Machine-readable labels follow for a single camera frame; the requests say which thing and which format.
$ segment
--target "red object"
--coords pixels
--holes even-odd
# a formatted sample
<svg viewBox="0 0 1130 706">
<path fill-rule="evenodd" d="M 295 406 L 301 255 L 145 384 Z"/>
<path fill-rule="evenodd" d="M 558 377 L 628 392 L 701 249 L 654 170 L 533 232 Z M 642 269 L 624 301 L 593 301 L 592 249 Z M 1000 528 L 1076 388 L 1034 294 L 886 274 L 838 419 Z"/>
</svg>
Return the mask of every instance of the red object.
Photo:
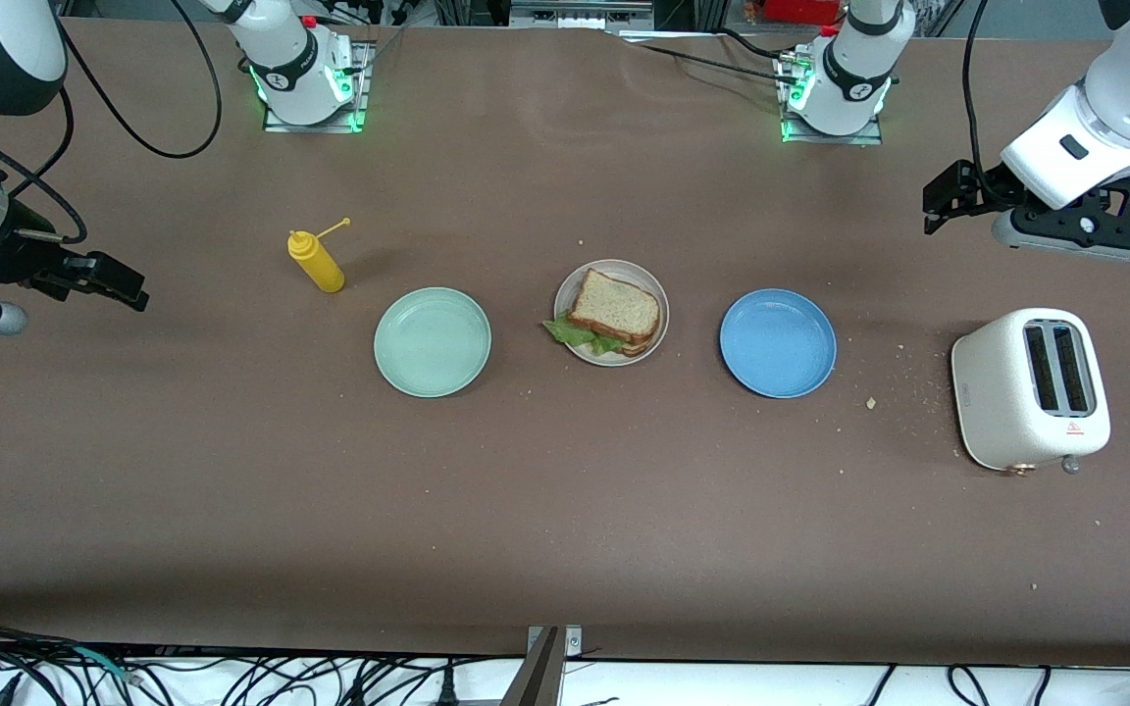
<svg viewBox="0 0 1130 706">
<path fill-rule="evenodd" d="M 840 0 L 766 0 L 766 19 L 803 26 L 833 26 Z"/>
</svg>

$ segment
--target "yellow squeeze bottle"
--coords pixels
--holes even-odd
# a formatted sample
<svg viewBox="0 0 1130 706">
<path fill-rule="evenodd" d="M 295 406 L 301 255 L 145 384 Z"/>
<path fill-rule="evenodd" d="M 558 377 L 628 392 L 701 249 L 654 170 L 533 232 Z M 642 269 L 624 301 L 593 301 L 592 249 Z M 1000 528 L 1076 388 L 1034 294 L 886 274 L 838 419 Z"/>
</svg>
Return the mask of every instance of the yellow squeeze bottle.
<svg viewBox="0 0 1130 706">
<path fill-rule="evenodd" d="M 341 219 L 333 227 L 329 227 L 325 232 L 320 235 L 313 235 L 306 229 L 293 229 L 290 232 L 290 237 L 286 241 L 286 249 L 290 250 L 290 256 L 295 259 L 296 263 L 308 273 L 308 277 L 313 278 L 316 286 L 327 291 L 327 294 L 334 294 L 337 290 L 342 289 L 342 270 L 338 269 L 338 263 L 333 261 L 329 251 L 322 245 L 322 237 L 331 232 L 331 229 L 337 227 L 345 227 L 350 225 L 351 219 Z"/>
</svg>

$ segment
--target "table surface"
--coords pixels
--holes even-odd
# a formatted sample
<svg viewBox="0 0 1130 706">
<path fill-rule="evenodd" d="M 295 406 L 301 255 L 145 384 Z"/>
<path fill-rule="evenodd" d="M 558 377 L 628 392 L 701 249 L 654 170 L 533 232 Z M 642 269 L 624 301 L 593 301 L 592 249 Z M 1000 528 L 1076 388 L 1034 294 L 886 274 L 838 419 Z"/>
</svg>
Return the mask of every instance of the table surface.
<svg viewBox="0 0 1130 706">
<path fill-rule="evenodd" d="M 183 26 L 70 26 L 148 138 L 206 134 Z M 50 181 L 153 299 L 0 289 L 33 317 L 0 339 L 0 622 L 515 652 L 568 621 L 610 656 L 1130 663 L 1130 264 L 1008 250 L 988 218 L 923 236 L 923 183 L 968 152 L 958 41 L 914 41 L 885 143 L 846 148 L 781 143 L 762 80 L 588 30 L 408 28 L 363 134 L 266 136 L 233 37 L 203 33 L 226 115 L 190 160 L 136 146 L 69 77 L 77 136 Z M 982 41 L 985 155 L 1099 50 Z M 0 117 L 26 164 L 60 132 L 58 106 Z M 349 285 L 323 295 L 286 233 L 345 216 L 327 242 Z M 640 365 L 584 365 L 539 326 L 601 258 L 671 300 Z M 374 366 L 377 317 L 423 286 L 493 326 L 452 398 Z M 771 286 L 838 335 L 797 401 L 719 358 L 728 305 Z M 1076 478 L 979 469 L 955 429 L 949 346 L 1029 305 L 1079 314 L 1102 358 L 1113 438 Z"/>
</svg>

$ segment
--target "sandwich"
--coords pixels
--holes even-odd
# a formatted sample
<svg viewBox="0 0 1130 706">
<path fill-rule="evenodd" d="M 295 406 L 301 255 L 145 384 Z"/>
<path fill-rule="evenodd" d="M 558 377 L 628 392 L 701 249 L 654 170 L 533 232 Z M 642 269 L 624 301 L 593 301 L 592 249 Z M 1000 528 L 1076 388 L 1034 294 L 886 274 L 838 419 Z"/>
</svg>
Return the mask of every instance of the sandwich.
<svg viewBox="0 0 1130 706">
<path fill-rule="evenodd" d="M 591 345 L 597 354 L 636 357 L 651 346 L 660 328 L 660 304 L 637 286 L 586 270 L 574 305 L 544 322 L 566 346 Z"/>
</svg>

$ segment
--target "toaster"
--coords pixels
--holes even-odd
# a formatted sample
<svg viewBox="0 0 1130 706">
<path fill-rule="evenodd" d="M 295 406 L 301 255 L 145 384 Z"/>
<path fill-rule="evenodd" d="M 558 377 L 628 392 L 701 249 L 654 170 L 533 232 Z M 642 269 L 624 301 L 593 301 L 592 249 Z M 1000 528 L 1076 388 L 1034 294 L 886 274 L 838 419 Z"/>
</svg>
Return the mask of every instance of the toaster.
<svg viewBox="0 0 1130 706">
<path fill-rule="evenodd" d="M 993 470 L 1062 464 L 1111 439 L 1111 408 L 1089 330 L 1059 308 L 1019 308 L 954 343 L 962 442 Z"/>
</svg>

